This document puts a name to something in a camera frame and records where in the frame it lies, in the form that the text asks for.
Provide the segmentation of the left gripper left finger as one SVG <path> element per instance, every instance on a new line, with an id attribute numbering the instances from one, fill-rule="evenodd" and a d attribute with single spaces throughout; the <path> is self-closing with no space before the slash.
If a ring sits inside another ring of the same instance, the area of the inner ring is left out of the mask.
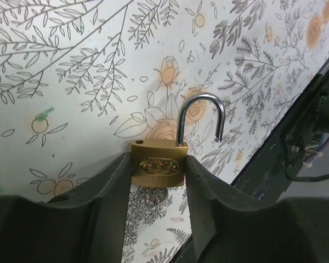
<path id="1" fill-rule="evenodd" d="M 49 202 L 1 195 L 0 262 L 120 262 L 130 186 L 123 153 Z"/>

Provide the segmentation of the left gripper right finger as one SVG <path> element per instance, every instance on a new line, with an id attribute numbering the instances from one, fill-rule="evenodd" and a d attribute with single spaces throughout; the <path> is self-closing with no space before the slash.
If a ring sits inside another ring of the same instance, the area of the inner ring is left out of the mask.
<path id="1" fill-rule="evenodd" d="M 329 198 L 267 203 L 186 158 L 197 262 L 329 262 Z"/>

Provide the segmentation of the small brass padlock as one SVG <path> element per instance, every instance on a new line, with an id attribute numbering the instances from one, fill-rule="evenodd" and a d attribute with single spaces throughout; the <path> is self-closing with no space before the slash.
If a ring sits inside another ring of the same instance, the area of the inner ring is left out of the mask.
<path id="1" fill-rule="evenodd" d="M 164 124 L 157 124 L 148 138 L 131 142 L 132 184 L 154 188 L 178 187 L 184 184 L 188 155 L 188 144 L 184 141 L 186 113 L 192 104 L 200 100 L 215 104 L 218 111 L 215 141 L 222 141 L 224 105 L 216 95 L 198 92 L 185 99 L 180 107 L 172 140 L 155 137 L 165 127 Z"/>

